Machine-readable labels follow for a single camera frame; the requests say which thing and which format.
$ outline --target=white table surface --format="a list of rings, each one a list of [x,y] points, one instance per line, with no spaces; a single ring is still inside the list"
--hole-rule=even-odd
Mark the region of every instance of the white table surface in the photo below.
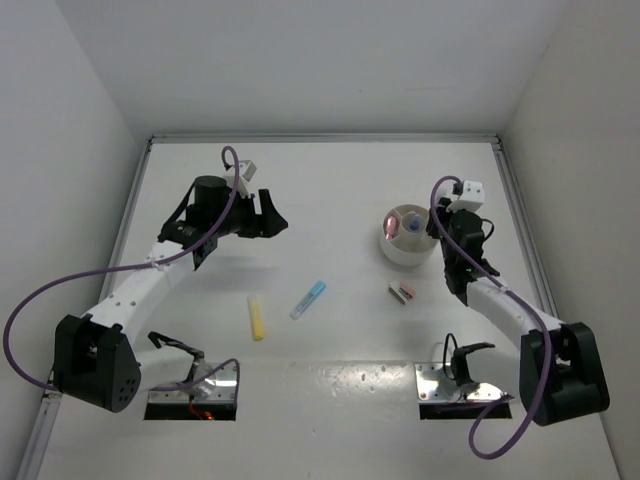
[[[196,176],[222,173],[222,146],[153,146],[122,263],[146,256]],[[120,414],[65,397],[41,480],[618,478],[597,415],[534,425],[495,461],[470,452],[470,421],[419,420],[412,362],[438,358],[447,332],[461,343],[493,342],[513,358],[517,352],[448,292],[439,249],[422,267],[403,270],[382,256],[376,231],[392,207],[426,206],[443,175],[480,180],[487,191],[481,213],[496,224],[486,256],[512,288],[533,299],[488,143],[235,146],[258,166],[252,189],[269,188],[290,227],[272,239],[221,239],[147,331],[202,349],[212,362],[238,357],[237,420],[143,421],[143,394]],[[398,278],[418,292],[405,307],[387,292]],[[291,320],[289,311],[319,279],[326,291]],[[251,339],[250,293],[262,299],[261,342]],[[149,348],[144,337],[138,349]],[[481,448],[496,448],[514,431],[524,410],[519,404],[512,410],[512,420],[485,422]]]

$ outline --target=blue marker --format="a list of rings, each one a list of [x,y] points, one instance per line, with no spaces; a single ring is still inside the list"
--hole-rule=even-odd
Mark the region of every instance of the blue marker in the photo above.
[[[412,232],[417,232],[422,227],[423,221],[424,219],[416,213],[411,219],[411,223],[409,224],[409,230]]]
[[[324,292],[325,288],[327,288],[327,284],[321,280],[318,281],[318,283],[316,283],[313,288],[309,290],[309,293],[307,293],[304,298],[300,300],[300,303],[298,303],[298,305],[296,305],[295,308],[291,310],[289,316],[294,320],[300,318],[300,315],[302,315],[304,311],[309,308],[309,305],[311,305],[313,301],[318,298],[322,292]]]

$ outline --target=pink object in bowl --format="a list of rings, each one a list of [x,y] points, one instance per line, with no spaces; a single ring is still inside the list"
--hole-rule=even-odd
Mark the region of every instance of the pink object in bowl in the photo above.
[[[384,221],[384,236],[387,240],[395,237],[398,231],[398,219],[393,215],[389,215]]]

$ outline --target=rectangular hole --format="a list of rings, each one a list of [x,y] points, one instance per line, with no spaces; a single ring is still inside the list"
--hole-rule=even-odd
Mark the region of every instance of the rectangular hole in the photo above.
[[[457,406],[457,405],[420,405],[420,420],[475,420],[486,405]],[[495,407],[486,418],[509,419],[511,408],[508,403]]]
[[[205,416],[210,413],[213,421],[236,420],[236,408],[233,405],[194,404],[193,408]],[[189,410],[188,403],[148,403],[144,412],[145,420],[203,420]]]

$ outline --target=metal plate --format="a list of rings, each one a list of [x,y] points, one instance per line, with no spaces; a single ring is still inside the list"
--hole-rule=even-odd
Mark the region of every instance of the metal plate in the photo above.
[[[455,382],[445,376],[442,362],[416,363],[414,366],[418,402],[422,405],[482,404],[506,395],[505,392],[489,383],[458,387]]]
[[[217,364],[205,363],[198,366],[195,377],[204,375],[207,371],[215,368]],[[193,404],[220,404],[227,405],[234,403],[234,394],[238,380],[238,372],[235,366],[227,366],[212,375],[198,385],[198,388],[190,392],[149,392],[148,404],[176,404],[189,403],[189,395],[193,394]]]

